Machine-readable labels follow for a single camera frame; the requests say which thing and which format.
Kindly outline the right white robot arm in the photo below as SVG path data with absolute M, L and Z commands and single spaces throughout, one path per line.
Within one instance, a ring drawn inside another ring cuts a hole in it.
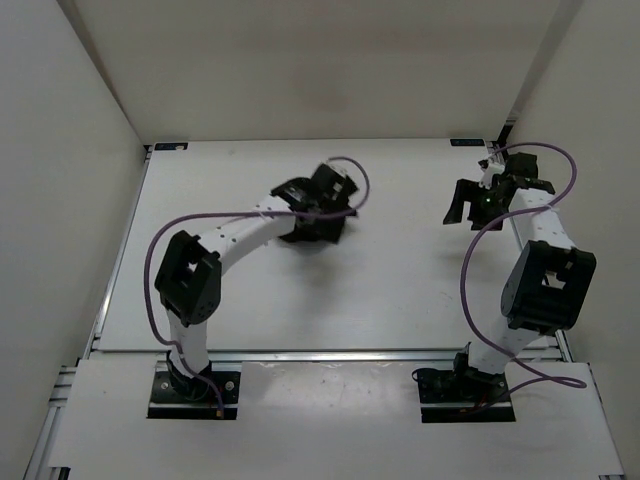
M 517 153 L 505 163 L 480 161 L 478 181 L 456 183 L 444 224 L 471 223 L 477 235 L 511 221 L 520 255 L 500 297 L 500 315 L 454 360 L 449 387 L 470 400 L 496 385 L 507 363 L 525 347 L 578 320 L 596 269 L 594 254 L 569 238 L 555 208 L 559 193 L 538 176 L 537 158 Z

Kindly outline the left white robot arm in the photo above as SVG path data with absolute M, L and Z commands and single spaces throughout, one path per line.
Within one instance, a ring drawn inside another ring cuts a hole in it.
M 222 279 L 232 266 L 273 239 L 337 243 L 346 220 L 357 213 L 350 199 L 359 190 L 337 159 L 321 163 L 309 177 L 273 188 L 248 212 L 223 213 L 223 224 L 199 235 L 185 230 L 169 240 L 154 279 L 170 325 L 167 369 L 174 391 L 187 401 L 225 404 L 206 348 L 207 321 L 219 307 Z

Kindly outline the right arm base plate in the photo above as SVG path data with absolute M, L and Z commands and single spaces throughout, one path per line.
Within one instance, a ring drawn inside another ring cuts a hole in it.
M 504 374 L 489 383 L 434 368 L 418 368 L 411 376 L 418 386 L 423 424 L 516 421 Z

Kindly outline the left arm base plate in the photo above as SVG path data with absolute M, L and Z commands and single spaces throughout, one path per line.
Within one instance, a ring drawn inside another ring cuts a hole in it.
M 178 379 L 165 365 L 155 369 L 147 407 L 147 418 L 154 420 L 225 420 L 237 419 L 241 370 L 238 366 L 217 366 L 209 374 L 218 388 L 224 407 L 211 387 L 196 378 Z

